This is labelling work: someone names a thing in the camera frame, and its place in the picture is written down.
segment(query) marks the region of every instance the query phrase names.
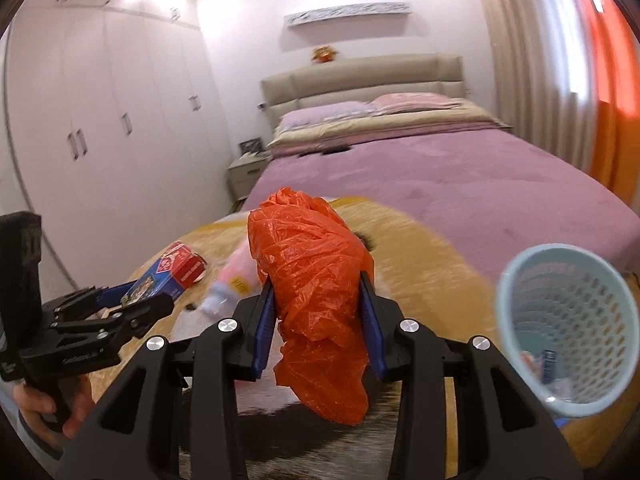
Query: plastic bottle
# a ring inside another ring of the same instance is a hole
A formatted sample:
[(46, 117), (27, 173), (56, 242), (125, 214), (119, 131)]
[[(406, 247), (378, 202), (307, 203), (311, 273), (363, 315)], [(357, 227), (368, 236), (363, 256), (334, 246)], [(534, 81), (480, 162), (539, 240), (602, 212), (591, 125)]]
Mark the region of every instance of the plastic bottle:
[(211, 317), (230, 317), (238, 302), (260, 291), (261, 285), (249, 240), (245, 239), (220, 269), (200, 309)]

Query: screw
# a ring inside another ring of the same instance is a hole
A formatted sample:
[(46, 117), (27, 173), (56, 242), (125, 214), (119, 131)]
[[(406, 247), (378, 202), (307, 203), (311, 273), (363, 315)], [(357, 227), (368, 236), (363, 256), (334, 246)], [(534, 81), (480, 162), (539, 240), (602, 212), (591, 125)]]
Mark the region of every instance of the screw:
[(400, 322), (400, 329), (403, 332), (418, 332), (419, 328), (420, 328), (420, 324), (413, 319), (403, 319)]
[(218, 323), (218, 330), (220, 330), (220, 332), (233, 332), (236, 328), (238, 328), (238, 322), (230, 317)]
[(491, 346), (491, 341), (485, 338), (482, 335), (476, 336), (472, 341), (473, 346), (475, 346), (478, 350), (488, 350)]
[(151, 339), (149, 339), (146, 342), (146, 347), (151, 351), (159, 350), (163, 346), (164, 346), (164, 338), (157, 335), (153, 336)]

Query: pink bedspread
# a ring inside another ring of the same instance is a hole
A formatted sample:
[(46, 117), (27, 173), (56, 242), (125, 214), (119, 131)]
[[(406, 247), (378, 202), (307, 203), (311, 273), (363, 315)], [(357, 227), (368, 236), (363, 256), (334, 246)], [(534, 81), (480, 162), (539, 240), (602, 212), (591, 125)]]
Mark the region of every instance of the pink bedspread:
[(640, 270), (640, 218), (586, 174), (500, 130), (279, 158), (244, 209), (282, 186), (314, 196), (364, 196), (405, 211), (492, 280), (520, 251), (550, 242), (591, 250), (619, 270)]

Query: cabinet handle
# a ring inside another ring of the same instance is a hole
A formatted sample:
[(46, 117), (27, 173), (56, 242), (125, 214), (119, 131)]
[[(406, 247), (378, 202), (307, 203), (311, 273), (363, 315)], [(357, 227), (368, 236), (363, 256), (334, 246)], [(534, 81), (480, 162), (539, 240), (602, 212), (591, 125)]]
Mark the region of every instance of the cabinet handle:
[(84, 138), (84, 132), (82, 131), (82, 128), (76, 132), (76, 136), (80, 140), (80, 146), (82, 146), (82, 156), (85, 156), (87, 153), (89, 153), (89, 150), (86, 147), (86, 140)]
[(197, 112), (202, 108), (202, 105), (200, 104), (200, 98), (197, 95), (189, 97), (189, 101), (191, 101), (194, 112)]
[(131, 124), (131, 119), (129, 119), (129, 114), (124, 114), (122, 117), (122, 122), (124, 123), (124, 128), (127, 135), (131, 135), (133, 133), (133, 125)]
[(78, 160), (80, 153), (78, 153), (78, 145), (76, 144), (74, 134), (68, 134), (68, 136), (66, 136), (66, 140), (68, 140), (71, 145), (71, 154), (73, 155), (74, 160)]

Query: wall shelf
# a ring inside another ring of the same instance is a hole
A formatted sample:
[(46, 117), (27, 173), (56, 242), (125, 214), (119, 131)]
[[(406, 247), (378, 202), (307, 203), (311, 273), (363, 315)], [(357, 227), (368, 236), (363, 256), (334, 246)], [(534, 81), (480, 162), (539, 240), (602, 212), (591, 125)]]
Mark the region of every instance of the wall shelf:
[(376, 14), (410, 14), (411, 12), (411, 4), (407, 2), (351, 4), (288, 14), (284, 17), (284, 22), (287, 27), (291, 28), (305, 25), (306, 23), (324, 22), (325, 20), (334, 20), (336, 18), (372, 16)]

